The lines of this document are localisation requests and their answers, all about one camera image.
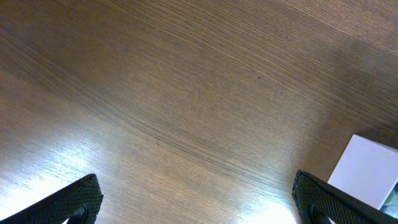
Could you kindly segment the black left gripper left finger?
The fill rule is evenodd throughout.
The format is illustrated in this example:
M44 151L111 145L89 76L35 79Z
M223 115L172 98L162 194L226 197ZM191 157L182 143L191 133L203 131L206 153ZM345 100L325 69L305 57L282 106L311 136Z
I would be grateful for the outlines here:
M95 174L88 174L39 202L1 220L7 224L94 224L103 194Z

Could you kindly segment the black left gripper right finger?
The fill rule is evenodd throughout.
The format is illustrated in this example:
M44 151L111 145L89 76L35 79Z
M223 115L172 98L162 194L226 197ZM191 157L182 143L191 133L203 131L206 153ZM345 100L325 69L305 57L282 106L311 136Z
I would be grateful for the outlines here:
M292 197L302 223L390 223L397 219L344 193L308 172L298 170Z

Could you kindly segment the green soap box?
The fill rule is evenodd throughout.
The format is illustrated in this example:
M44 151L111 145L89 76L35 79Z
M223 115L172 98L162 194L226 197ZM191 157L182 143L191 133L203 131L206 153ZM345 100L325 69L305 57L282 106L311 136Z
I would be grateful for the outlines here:
M397 218L397 185L394 186L387 196L380 211L392 216L393 218Z

